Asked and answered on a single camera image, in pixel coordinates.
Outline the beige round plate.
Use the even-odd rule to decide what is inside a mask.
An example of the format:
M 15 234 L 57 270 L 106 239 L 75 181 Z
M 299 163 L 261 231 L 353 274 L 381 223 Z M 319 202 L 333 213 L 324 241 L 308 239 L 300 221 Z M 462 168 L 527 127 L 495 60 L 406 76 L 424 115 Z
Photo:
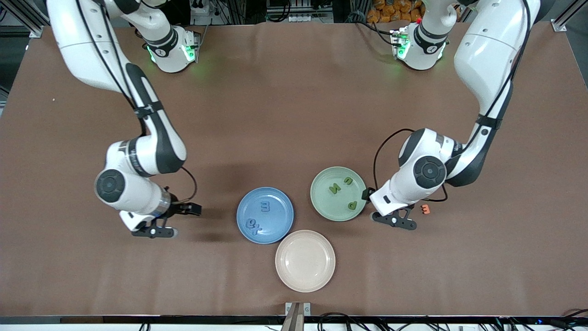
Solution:
M 319 291 L 330 282 L 335 267 L 334 248 L 317 231 L 299 230 L 286 235 L 275 255 L 279 279 L 296 292 Z

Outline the pile of orange objects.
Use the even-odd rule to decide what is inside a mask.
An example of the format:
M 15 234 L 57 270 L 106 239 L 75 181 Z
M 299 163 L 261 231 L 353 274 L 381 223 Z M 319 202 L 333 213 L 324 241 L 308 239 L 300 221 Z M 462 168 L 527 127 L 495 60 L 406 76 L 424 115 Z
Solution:
M 372 0 L 366 13 L 366 22 L 390 23 L 407 21 L 419 23 L 426 11 L 422 0 Z

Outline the aluminium frame profile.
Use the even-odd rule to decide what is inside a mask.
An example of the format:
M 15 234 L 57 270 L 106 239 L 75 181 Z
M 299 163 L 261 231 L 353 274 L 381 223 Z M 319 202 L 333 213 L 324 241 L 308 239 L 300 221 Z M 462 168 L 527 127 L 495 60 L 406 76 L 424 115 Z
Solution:
M 588 5 L 588 0 L 573 0 L 565 10 L 557 15 L 555 19 L 551 19 L 551 25 L 554 32 L 567 31 L 566 24 L 571 20 L 581 9 Z
M 0 0 L 0 38 L 40 38 L 48 25 L 45 0 Z

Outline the white power strip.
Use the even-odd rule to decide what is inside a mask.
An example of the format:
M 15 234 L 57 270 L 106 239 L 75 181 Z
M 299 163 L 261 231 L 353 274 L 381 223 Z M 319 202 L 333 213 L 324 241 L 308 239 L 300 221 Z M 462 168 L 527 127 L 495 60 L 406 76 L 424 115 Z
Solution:
M 288 23 L 334 23 L 334 18 L 330 12 L 315 12 L 315 13 L 292 13 L 287 18 Z

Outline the table covering sheet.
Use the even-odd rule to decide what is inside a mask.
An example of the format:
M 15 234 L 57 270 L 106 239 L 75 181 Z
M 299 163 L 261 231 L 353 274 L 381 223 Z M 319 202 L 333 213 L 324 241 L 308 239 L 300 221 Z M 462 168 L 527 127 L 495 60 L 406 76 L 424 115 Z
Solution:
M 199 62 L 160 71 L 131 28 L 116 31 L 187 145 L 201 217 L 173 239 L 133 237 L 94 194 L 110 144 L 139 133 L 123 96 L 78 81 L 50 31 L 31 40 L 0 117 L 0 316 L 314 314 L 563 315 L 588 308 L 588 90 L 565 34 L 534 26 L 512 101 L 479 178 L 406 231 L 320 216 L 323 169 L 373 185 L 373 156 L 402 129 L 466 141 L 476 98 L 443 58 L 413 71 L 352 24 L 211 27 Z M 317 231 L 336 255 L 330 282 L 296 292 L 275 268 L 281 241 L 256 244 L 237 207 L 259 187 L 292 202 L 288 234 Z

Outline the light green round plate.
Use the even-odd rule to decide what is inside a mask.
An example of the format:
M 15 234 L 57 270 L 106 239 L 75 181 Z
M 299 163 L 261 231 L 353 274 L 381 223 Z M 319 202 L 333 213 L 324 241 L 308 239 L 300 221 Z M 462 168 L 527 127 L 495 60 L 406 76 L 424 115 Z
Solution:
M 352 185 L 344 183 L 346 177 L 353 178 Z M 329 186 L 337 183 L 341 191 L 333 194 Z M 362 192 L 366 185 L 357 172 L 346 167 L 330 167 L 319 172 L 313 179 L 310 188 L 311 203 L 315 210 L 324 218 L 334 222 L 346 222 L 359 216 L 365 208 L 366 201 Z M 357 201 L 355 210 L 347 209 L 350 202 Z

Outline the blue round plate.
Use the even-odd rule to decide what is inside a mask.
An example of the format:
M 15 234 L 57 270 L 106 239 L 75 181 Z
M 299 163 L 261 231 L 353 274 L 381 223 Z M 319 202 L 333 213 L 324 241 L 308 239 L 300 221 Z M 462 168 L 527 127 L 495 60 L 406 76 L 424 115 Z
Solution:
M 270 212 L 260 211 L 260 202 L 269 201 Z M 246 220 L 253 218 L 263 229 L 254 235 L 246 228 Z M 237 225 L 244 237 L 256 244 L 268 245 L 288 234 L 294 222 L 294 208 L 289 197 L 274 187 L 258 187 L 248 192 L 237 207 Z

